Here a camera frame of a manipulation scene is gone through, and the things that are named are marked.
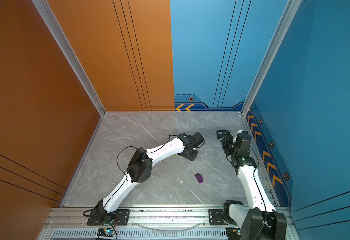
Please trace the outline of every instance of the purple cube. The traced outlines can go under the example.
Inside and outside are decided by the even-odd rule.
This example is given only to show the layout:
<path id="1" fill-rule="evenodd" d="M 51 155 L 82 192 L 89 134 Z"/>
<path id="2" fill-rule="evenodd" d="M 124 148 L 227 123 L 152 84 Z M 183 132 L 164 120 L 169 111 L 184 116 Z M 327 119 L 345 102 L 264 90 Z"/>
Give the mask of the purple cube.
<path id="1" fill-rule="evenodd" d="M 203 182 L 203 177 L 200 175 L 200 173 L 195 174 L 195 177 L 197 178 L 199 183 Z"/>

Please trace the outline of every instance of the brown wall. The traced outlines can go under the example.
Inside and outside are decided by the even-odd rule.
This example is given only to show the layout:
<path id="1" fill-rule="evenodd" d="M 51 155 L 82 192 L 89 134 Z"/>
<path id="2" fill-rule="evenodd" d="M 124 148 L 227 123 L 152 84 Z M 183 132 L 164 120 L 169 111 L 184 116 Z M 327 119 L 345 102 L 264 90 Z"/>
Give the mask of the brown wall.
<path id="1" fill-rule="evenodd" d="M 107 111 L 173 111 L 169 0 L 48 4 Z"/>
<path id="2" fill-rule="evenodd" d="M 37 237 L 99 118 L 32 1 L 1 0 L 0 232 Z"/>

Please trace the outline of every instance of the gray marble floor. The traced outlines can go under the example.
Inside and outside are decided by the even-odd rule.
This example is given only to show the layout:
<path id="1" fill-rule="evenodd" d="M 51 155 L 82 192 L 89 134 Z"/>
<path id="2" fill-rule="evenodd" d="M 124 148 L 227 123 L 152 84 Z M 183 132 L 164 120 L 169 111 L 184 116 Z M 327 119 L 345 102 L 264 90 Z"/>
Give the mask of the gray marble floor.
<path id="1" fill-rule="evenodd" d="M 171 156 L 154 166 L 151 177 L 135 187 L 121 203 L 131 204 L 216 204 L 226 199 L 247 203 L 241 182 L 226 161 L 216 130 L 235 134 L 244 129 L 235 112 L 134 112 L 106 113 L 76 179 L 63 199 L 65 205 L 95 205 L 108 195 L 123 173 L 116 165 L 117 154 L 127 146 L 144 149 L 159 146 L 169 135 L 200 132 L 206 143 L 192 162 Z M 135 149 L 120 154 L 124 170 Z M 200 173 L 204 182 L 198 183 Z"/>

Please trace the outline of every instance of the yellow chevron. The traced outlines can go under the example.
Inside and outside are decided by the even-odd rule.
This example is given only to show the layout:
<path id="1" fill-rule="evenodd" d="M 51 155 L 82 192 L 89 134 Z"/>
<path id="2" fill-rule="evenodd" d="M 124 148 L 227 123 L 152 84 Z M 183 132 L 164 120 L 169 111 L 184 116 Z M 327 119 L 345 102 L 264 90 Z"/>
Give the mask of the yellow chevron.
<path id="1" fill-rule="evenodd" d="M 280 182 L 280 184 L 283 184 L 283 183 L 282 183 L 282 180 L 280 180 L 277 176 L 272 175 L 272 185 L 273 185 L 273 187 L 275 187 L 275 180 L 277 180 L 278 182 Z"/>
<path id="2" fill-rule="evenodd" d="M 256 136 L 257 136 L 257 135 L 262 136 L 262 135 L 260 134 L 260 132 L 255 131 L 255 142 L 256 142 Z"/>
<path id="3" fill-rule="evenodd" d="M 194 104 L 191 104 L 190 106 L 188 106 L 188 107 L 186 108 L 186 110 L 187 110 L 187 111 L 191 111 L 190 108 L 191 108 L 193 105 L 194 105 Z"/>
<path id="4" fill-rule="evenodd" d="M 179 112 L 181 111 L 179 108 L 183 107 L 184 104 L 180 104 L 177 108 L 175 108 L 176 110 L 178 110 Z"/>
<path id="5" fill-rule="evenodd" d="M 251 132 L 254 132 L 254 126 L 257 127 L 256 123 L 251 123 Z"/>
<path id="6" fill-rule="evenodd" d="M 270 167 L 272 167 L 273 169 L 276 170 L 276 167 L 275 167 L 273 164 L 271 164 L 270 162 L 268 162 L 268 163 L 267 163 L 267 172 L 268 172 L 268 173 L 270 173 Z"/>
<path id="7" fill-rule="evenodd" d="M 268 152 L 263 151 L 263 162 L 264 162 L 264 156 L 265 156 L 265 155 L 267 155 L 267 156 L 271 157 L 271 156 L 270 156 L 270 154 L 269 154 Z"/>
<path id="8" fill-rule="evenodd" d="M 249 124 L 250 118 L 254 118 L 254 116 L 248 116 L 248 124 Z"/>

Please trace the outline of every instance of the robotic arm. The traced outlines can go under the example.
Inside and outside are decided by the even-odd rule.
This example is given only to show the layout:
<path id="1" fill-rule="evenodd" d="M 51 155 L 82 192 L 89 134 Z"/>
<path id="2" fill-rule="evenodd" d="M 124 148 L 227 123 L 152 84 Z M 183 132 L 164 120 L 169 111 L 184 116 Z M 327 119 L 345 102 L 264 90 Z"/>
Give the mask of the robotic arm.
<path id="1" fill-rule="evenodd" d="M 223 204 L 225 221 L 238 225 L 242 240 L 283 240 L 287 220 L 284 214 L 276 212 L 260 182 L 258 166 L 249 156 L 251 136 L 240 130 L 234 139 L 228 130 L 219 130 L 216 137 L 222 138 L 220 142 L 226 156 L 231 155 L 231 166 L 243 184 L 249 206 L 248 211 L 242 202 L 226 200 Z"/>
<path id="2" fill-rule="evenodd" d="M 113 214 L 122 200 L 135 186 L 150 177 L 152 167 L 155 164 L 174 154 L 194 161 L 198 154 L 196 148 L 203 142 L 204 138 L 199 132 L 192 136 L 182 133 L 172 141 L 158 147 L 146 150 L 142 147 L 138 148 L 128 164 L 129 166 L 123 179 L 108 196 L 96 204 L 97 219 L 100 222 L 103 220 L 109 222 L 107 219 L 112 220 Z"/>

